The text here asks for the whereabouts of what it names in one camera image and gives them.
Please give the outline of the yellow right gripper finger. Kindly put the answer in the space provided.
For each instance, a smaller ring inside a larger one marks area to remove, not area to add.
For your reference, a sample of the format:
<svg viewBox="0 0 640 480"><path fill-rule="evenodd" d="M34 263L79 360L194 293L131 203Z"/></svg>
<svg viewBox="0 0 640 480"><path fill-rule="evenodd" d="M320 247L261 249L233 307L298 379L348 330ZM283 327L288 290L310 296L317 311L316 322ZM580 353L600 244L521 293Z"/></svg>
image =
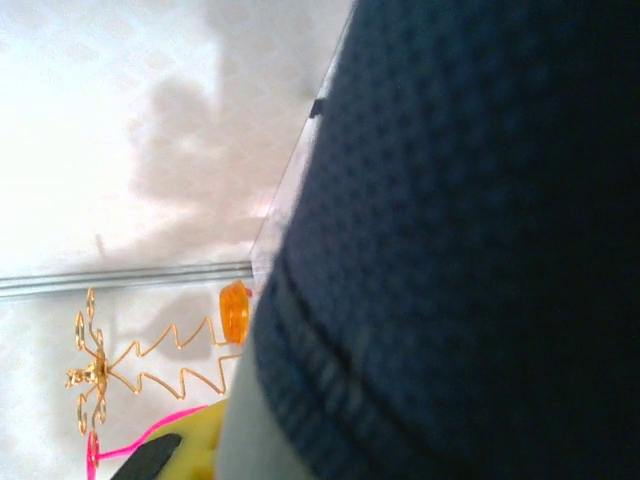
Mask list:
<svg viewBox="0 0 640 480"><path fill-rule="evenodd" d="M116 480L213 479L227 400L164 423L120 466Z"/></svg>

